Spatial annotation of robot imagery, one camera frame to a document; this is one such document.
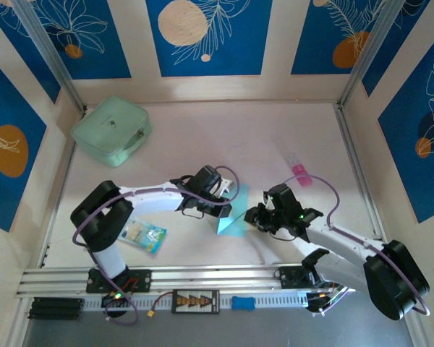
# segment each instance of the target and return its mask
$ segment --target snack package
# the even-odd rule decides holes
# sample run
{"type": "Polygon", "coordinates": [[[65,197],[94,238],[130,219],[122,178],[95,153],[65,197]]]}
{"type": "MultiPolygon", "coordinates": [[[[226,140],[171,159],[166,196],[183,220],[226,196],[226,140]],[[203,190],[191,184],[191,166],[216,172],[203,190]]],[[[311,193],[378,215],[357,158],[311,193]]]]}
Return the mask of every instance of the snack package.
{"type": "Polygon", "coordinates": [[[162,244],[166,233],[167,230],[164,228],[133,218],[127,222],[118,240],[134,244],[154,254],[162,244]]]}

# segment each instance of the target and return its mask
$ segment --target circuit board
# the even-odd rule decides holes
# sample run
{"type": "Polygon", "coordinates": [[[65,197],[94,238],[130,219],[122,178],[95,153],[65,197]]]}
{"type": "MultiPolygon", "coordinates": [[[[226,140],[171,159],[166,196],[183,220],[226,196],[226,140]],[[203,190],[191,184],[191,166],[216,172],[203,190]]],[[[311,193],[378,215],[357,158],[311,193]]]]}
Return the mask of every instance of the circuit board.
{"type": "Polygon", "coordinates": [[[219,291],[174,290],[172,313],[218,314],[220,311],[219,291]]]}

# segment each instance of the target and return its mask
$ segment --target white table surface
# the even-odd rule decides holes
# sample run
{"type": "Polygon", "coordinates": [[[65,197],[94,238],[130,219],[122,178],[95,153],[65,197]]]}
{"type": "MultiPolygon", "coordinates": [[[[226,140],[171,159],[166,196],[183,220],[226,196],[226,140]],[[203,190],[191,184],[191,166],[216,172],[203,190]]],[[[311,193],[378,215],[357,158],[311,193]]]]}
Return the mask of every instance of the white table surface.
{"type": "MultiPolygon", "coordinates": [[[[75,227],[69,216],[104,180],[125,187],[162,184],[196,174],[206,164],[227,165],[249,184],[248,207],[262,201],[262,191],[291,176],[279,140],[291,148],[311,174],[329,180],[341,195],[333,221],[364,236],[373,227],[357,188],[333,106],[290,102],[218,102],[143,105],[153,133],[118,168],[109,168],[76,149],[51,231],[46,267],[89,267],[87,252],[72,244],[75,227]]],[[[225,178],[229,173],[222,171],[225,178]]],[[[326,213],[335,199],[328,187],[314,182],[302,188],[291,183],[303,207],[326,213]]],[[[245,238],[218,236],[217,220],[186,218],[181,213],[145,215],[144,220],[167,228],[154,256],[118,242],[129,266],[242,265],[299,262],[314,246],[302,241],[280,242],[248,227],[245,238]]],[[[314,225],[325,223],[319,218],[314,225]]],[[[289,237],[286,231],[280,237],[289,237]]]]}

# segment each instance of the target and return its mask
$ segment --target gray floor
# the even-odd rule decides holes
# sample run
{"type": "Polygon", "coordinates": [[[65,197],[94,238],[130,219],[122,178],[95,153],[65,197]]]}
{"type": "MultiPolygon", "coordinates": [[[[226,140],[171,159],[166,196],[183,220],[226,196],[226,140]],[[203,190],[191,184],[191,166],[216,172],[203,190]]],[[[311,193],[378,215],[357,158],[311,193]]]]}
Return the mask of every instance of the gray floor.
{"type": "Polygon", "coordinates": [[[413,346],[404,321],[389,320],[357,293],[326,317],[312,317],[306,309],[223,310],[208,316],[159,311],[153,318],[140,314],[134,327],[107,323],[100,312],[84,314],[79,322],[33,320],[23,346],[413,346]]]}

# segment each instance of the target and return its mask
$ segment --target mint green bag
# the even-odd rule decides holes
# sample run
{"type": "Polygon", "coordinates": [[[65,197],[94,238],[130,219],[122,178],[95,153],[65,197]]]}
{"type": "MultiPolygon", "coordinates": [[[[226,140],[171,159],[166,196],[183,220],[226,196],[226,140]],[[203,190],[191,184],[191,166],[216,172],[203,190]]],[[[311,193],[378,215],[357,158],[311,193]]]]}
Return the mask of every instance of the mint green bag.
{"type": "Polygon", "coordinates": [[[110,96],[72,128],[71,135],[92,158],[116,167],[146,141],[151,130],[147,111],[110,96]]]}

